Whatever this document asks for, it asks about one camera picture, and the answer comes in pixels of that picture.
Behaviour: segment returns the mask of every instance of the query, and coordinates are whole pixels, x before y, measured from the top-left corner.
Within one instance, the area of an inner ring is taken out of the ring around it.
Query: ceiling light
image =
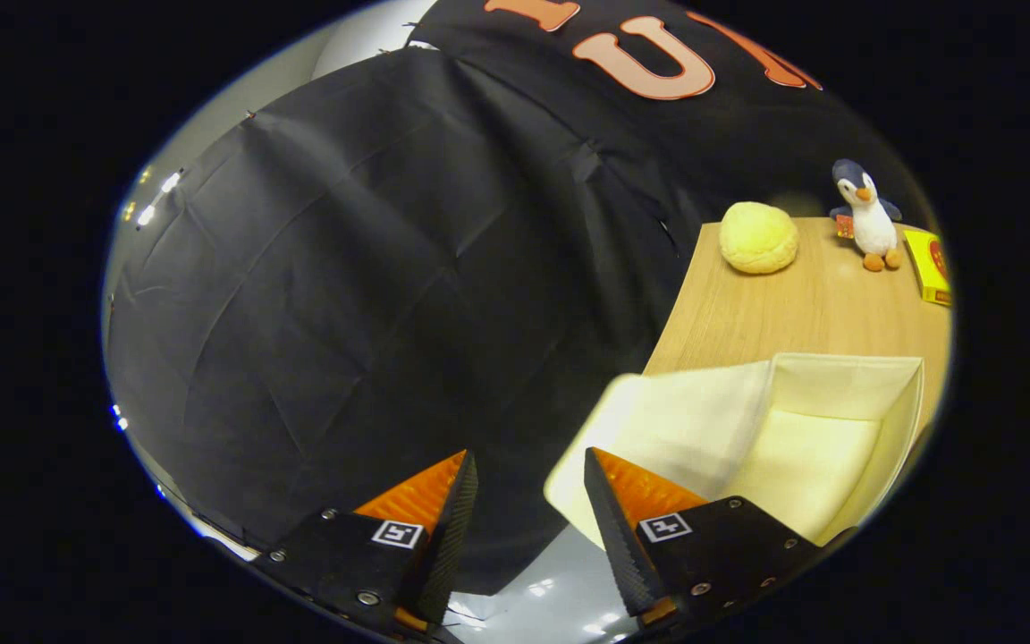
[[[176,187],[179,180],[180,180],[180,172],[174,172],[173,174],[169,175],[169,179],[165,179],[165,183],[161,184],[161,192],[168,193],[169,191],[172,191],[173,187]]]
[[[150,219],[153,219],[153,213],[156,211],[157,211],[156,207],[152,207],[152,205],[147,205],[147,207],[143,209],[142,215],[138,217],[138,225],[145,226],[146,224],[150,223]]]

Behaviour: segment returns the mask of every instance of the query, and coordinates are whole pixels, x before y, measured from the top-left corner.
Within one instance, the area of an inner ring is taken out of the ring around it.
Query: tag on penguin
[[[846,240],[853,238],[853,217],[847,214],[836,216],[836,236],[844,237]]]

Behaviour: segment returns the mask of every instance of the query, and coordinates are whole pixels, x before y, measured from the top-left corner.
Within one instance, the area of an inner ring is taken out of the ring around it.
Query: yellow box
[[[920,280],[920,297],[925,302],[952,306],[952,291],[948,285],[948,267],[940,252],[940,239],[926,231],[904,231],[912,264]]]

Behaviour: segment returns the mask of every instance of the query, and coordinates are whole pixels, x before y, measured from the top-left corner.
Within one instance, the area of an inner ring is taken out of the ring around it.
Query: orange letter
[[[580,12],[577,3],[548,3],[547,0],[487,0],[483,5],[486,11],[510,11],[521,16],[539,21],[539,28],[544,31],[555,31]]]
[[[693,11],[687,11],[686,15],[690,16],[690,20],[692,21],[699,22],[699,24],[712,26],[712,28],[722,32],[724,36],[728,37],[728,39],[736,42],[736,45],[747,50],[751,57],[757,58],[757,62],[764,65],[765,77],[772,80],[777,84],[784,84],[786,87],[804,87],[804,81],[809,80],[818,90],[822,90],[821,84],[814,80],[814,78],[810,78],[809,74],[798,70],[795,66],[785,62],[783,58],[778,57],[777,54],[769,52],[769,49],[765,49],[755,41],[749,40],[748,37],[742,36],[740,33],[734,33],[724,28],[724,26],[716,24],[715,21],[710,20],[710,18],[699,16],[698,13],[694,13]]]
[[[633,60],[618,45],[618,38],[610,33],[596,33],[575,45],[576,58],[593,62],[609,73],[627,90],[646,98],[660,101],[675,101],[678,98],[695,97],[715,84],[715,70],[710,68],[678,37],[663,29],[662,22],[655,16],[630,18],[621,26],[625,33],[645,36],[670,54],[682,65],[678,76],[655,76],[650,70]]]

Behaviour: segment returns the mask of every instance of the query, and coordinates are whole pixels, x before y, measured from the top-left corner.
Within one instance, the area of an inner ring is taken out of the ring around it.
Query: bolt head
[[[355,600],[366,607],[375,607],[376,604],[380,603],[380,596],[369,590],[360,590],[356,592]]]

